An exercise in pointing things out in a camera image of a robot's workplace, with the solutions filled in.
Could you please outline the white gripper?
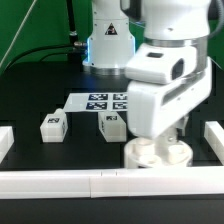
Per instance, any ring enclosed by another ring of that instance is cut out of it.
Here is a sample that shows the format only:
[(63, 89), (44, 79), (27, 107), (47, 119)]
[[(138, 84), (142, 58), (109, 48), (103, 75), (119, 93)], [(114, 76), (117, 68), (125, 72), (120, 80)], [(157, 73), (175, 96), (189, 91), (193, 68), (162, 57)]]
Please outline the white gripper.
[(176, 128), (184, 135), (189, 120), (187, 114), (210, 95), (211, 87), (210, 58), (207, 58), (207, 68), (202, 73), (168, 85), (131, 81), (127, 89), (130, 132), (155, 139), (177, 122)]

